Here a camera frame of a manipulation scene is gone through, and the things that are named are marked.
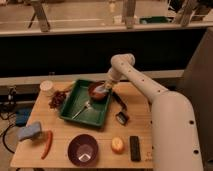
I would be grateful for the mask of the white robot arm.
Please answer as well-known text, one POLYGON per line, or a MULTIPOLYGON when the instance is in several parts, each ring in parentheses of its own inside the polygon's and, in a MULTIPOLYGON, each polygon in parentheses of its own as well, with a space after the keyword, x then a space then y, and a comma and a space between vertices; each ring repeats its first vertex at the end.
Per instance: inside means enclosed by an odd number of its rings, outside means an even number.
POLYGON ((154 171, 204 171, 191 102, 136 70, 132 54, 111 58, 107 84, 126 77, 151 103, 154 171))

